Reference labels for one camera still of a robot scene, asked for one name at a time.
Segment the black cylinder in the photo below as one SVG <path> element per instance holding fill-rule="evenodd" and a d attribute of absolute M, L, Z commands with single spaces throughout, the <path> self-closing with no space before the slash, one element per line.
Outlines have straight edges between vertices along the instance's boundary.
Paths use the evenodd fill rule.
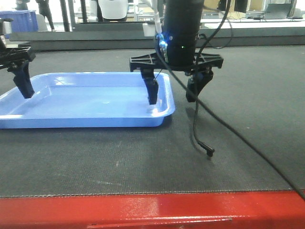
<path fill-rule="evenodd" d="M 193 64 L 204 0 L 167 0 L 163 25 L 168 64 Z"/>

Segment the black gripper mount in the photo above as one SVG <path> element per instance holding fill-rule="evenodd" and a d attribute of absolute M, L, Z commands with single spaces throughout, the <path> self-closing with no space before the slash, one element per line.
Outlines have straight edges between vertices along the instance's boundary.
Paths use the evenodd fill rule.
<path fill-rule="evenodd" d="M 15 74 L 13 80 L 25 99 L 32 98 L 35 93 L 29 74 L 29 62 L 34 58 L 30 45 L 0 50 L 0 69 L 8 68 L 8 72 Z"/>
<path fill-rule="evenodd" d="M 224 62 L 224 59 L 218 54 L 206 54 L 202 53 L 198 65 L 195 65 L 195 59 L 198 53 L 194 55 L 194 62 L 189 66 L 170 66 L 173 71 L 185 72 L 187 76 L 193 76 L 189 79 L 188 88 L 196 94 L 196 89 L 194 85 L 197 85 L 197 94 L 204 88 L 204 86 L 210 82 L 213 78 L 213 72 L 211 71 L 212 67 L 221 68 Z M 157 94 L 158 94 L 158 83 L 155 80 L 153 71 L 155 69 L 167 69 L 164 64 L 160 61 L 156 53 L 151 53 L 143 56 L 132 57 L 130 58 L 130 71 L 140 70 L 142 78 L 145 82 L 149 104 L 157 103 Z M 198 77 L 194 79 L 196 68 L 198 69 Z M 194 102 L 195 99 L 189 94 L 186 93 L 186 98 L 189 102 Z"/>

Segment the desk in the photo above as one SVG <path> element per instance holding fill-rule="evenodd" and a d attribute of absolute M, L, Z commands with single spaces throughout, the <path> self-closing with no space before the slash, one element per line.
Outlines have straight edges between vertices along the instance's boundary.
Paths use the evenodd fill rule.
<path fill-rule="evenodd" d="M 201 23 L 209 28 L 216 29 L 221 22 L 221 19 L 203 19 Z M 235 29 L 240 28 L 283 28 L 283 27 L 305 27 L 305 20 L 253 20 L 253 19 L 241 19 L 241 20 L 230 20 L 231 25 Z M 225 22 L 222 29 L 229 29 L 230 24 Z"/>

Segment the red metal frame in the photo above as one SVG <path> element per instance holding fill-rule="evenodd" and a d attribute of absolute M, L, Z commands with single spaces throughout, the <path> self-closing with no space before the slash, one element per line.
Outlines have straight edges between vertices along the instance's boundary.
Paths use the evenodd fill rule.
<path fill-rule="evenodd" d="M 305 229 L 292 191 L 0 199 L 0 228 Z"/>

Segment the blue storage bin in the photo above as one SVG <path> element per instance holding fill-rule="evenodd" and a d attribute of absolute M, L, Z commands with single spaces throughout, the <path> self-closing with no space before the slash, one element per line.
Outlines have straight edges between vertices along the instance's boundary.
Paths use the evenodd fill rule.
<path fill-rule="evenodd" d="M 157 104 L 149 105 L 139 72 L 37 75 L 31 99 L 17 87 L 0 95 L 0 129 L 159 126 L 175 105 L 169 76 L 157 81 Z"/>
<path fill-rule="evenodd" d="M 38 31 L 36 12 L 34 10 L 0 11 L 0 18 L 11 18 L 12 32 Z"/>

